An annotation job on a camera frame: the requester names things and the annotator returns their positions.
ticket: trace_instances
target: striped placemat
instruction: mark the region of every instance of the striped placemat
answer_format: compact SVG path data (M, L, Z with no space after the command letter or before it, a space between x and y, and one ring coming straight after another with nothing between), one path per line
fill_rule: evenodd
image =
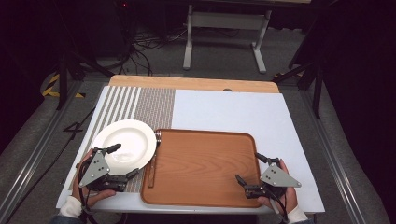
M91 148L94 137L106 126L123 119L137 119L147 123L152 130L169 129L172 125L175 90L139 87L107 86L102 94L105 100L96 106L99 111L95 122L91 122L83 143L84 155ZM140 192L144 169L131 179L125 192Z

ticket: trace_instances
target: white plate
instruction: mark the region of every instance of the white plate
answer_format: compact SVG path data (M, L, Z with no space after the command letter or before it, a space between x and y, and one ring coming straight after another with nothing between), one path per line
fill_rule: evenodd
M144 167L154 155L157 141L154 131L146 123L124 119L99 132L92 147L105 148L118 143L121 148L105 155L111 175L126 175L135 168Z

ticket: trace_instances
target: human hand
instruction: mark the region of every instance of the human hand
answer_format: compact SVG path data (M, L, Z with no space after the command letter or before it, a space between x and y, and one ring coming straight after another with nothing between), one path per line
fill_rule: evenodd
M280 160L280 168L284 172L286 172L287 174L289 173L288 167L286 167L286 164L285 164L285 162L283 162L283 160ZM296 190L294 188L292 188L292 187L288 187L286 189L285 195L283 195L279 200L283 204L285 204L285 200L286 200L286 212L287 213L291 212L295 207L297 207L297 204L298 204L297 203ZM261 203L261 204L263 204L263 205L265 205L265 206L267 206L267 207L269 207L271 209L274 209L273 206L270 203L270 200L268 198L266 198L266 197L259 197L257 199L257 202L259 202L259 203ZM275 201L275 203L276 203L277 210L279 210L279 213L281 215L284 215L283 214L283 209L280 206L280 204L277 201Z
M78 164L78 170L77 170L77 174L75 176L74 182L73 182L73 191L72 191L72 196L75 197L77 200L79 200L81 202L81 198L79 197L79 186L78 186L78 174L79 174L79 166L85 161L87 160L92 154L92 149L90 149L88 151L88 153L85 155L85 157L81 160L81 162ZM88 189L86 187L82 188L82 193L84 195L88 194ZM116 195L116 191L112 190L112 189L105 189L102 191L99 191L96 195L93 195L91 197L88 198L87 201L87 205L89 207L93 207L97 202L99 202L100 200L103 200L105 198L109 198L111 196Z

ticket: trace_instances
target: white metal frame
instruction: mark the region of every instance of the white metal frame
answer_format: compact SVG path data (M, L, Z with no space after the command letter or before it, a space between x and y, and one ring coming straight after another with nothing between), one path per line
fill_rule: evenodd
M192 27L211 27L211 28L230 28L243 30L258 30L257 41L252 42L251 46L256 58L256 63L260 73L265 73L265 65L262 60L260 48L262 40L267 30L268 22L271 17L271 11L267 10L265 15L239 15L228 13L210 13L210 12L193 12L192 6L189 5L189 14L187 16L187 44L184 53L183 69L191 68L192 55Z

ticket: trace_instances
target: table top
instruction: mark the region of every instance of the table top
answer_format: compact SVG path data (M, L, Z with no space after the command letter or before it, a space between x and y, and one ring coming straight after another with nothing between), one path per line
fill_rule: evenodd
M103 128L121 119L141 120L153 130L165 128L248 133L255 139L259 153L284 159L290 174L303 184L302 188L296 189L300 207L305 212L324 212L286 102L275 83L136 76L114 76L109 85L104 87L57 208L64 204L66 196L71 193L70 186L76 173L74 164L92 147L93 139ZM268 166L262 162L259 165L261 171ZM142 176L134 178L128 190L99 202L93 209L130 213L272 213L265 206L241 208L147 204L140 197Z

